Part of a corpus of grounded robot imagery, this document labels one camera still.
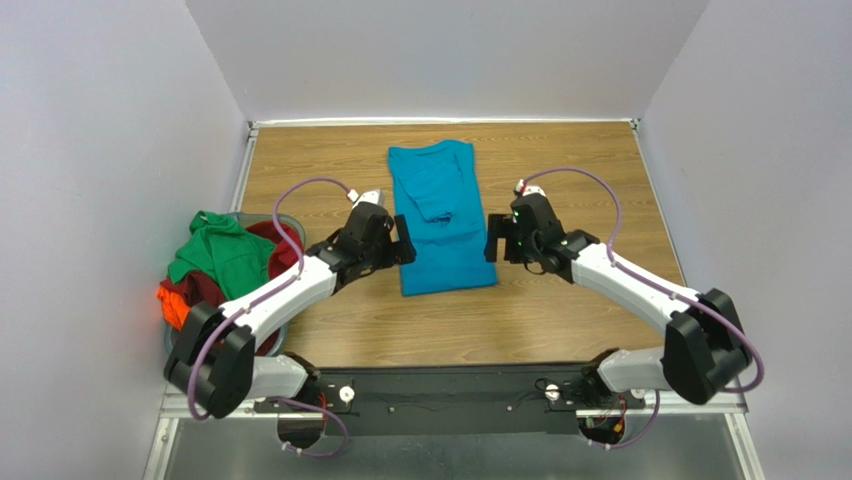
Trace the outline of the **blue t shirt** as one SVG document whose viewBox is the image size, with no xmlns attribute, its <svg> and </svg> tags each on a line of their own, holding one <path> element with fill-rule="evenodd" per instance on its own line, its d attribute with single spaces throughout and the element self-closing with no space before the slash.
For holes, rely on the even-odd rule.
<svg viewBox="0 0 852 480">
<path fill-rule="evenodd" d="M 387 157 L 394 205 L 405 217 L 413 263 L 400 267 L 405 296 L 492 286 L 485 259 L 487 223 L 475 171 L 474 146 L 443 140 L 420 148 L 392 146 Z"/>
</svg>

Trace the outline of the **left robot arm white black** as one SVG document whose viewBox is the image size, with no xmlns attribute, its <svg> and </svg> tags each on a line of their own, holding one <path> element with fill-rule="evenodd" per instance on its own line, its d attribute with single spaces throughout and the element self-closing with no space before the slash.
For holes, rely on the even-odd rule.
<svg viewBox="0 0 852 480">
<path fill-rule="evenodd" d="M 287 354 L 260 357 L 258 346 L 347 285 L 415 258 L 405 217 L 359 201 L 342 228 L 286 273 L 220 307 L 192 307 L 163 376 L 204 418 L 224 418 L 247 399 L 297 398 L 311 375 L 308 364 Z"/>
</svg>

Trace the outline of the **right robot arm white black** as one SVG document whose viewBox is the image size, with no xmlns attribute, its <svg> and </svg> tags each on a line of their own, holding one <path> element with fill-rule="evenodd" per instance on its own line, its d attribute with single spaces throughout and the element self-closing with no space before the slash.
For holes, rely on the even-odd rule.
<svg viewBox="0 0 852 480">
<path fill-rule="evenodd" d="M 537 264 L 546 274 L 589 288 L 636 315 L 663 338 L 659 348 L 610 349 L 581 374 L 588 397 L 631 390 L 673 391 L 703 405 L 754 361 L 732 299 L 718 289 L 705 293 L 666 281 L 612 252 L 584 230 L 564 230 L 545 195 L 517 197 L 505 214 L 487 218 L 487 261 Z"/>
</svg>

